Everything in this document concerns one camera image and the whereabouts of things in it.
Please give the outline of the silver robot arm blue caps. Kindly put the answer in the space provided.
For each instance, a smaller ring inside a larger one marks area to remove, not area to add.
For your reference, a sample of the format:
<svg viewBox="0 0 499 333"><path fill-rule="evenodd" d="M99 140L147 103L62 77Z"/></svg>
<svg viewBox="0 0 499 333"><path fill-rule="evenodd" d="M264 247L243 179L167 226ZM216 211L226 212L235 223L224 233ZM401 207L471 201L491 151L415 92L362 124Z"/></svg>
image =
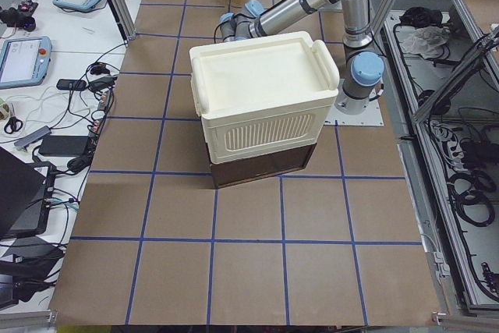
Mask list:
<svg viewBox="0 0 499 333"><path fill-rule="evenodd" d="M271 36L336 3L342 6L348 75L334 106L346 115L359 115L379 98L373 90L384 72L384 63L369 49L373 42L369 0L281 0L268 9L249 0L241 10L223 14L215 31L223 41Z"/></svg>

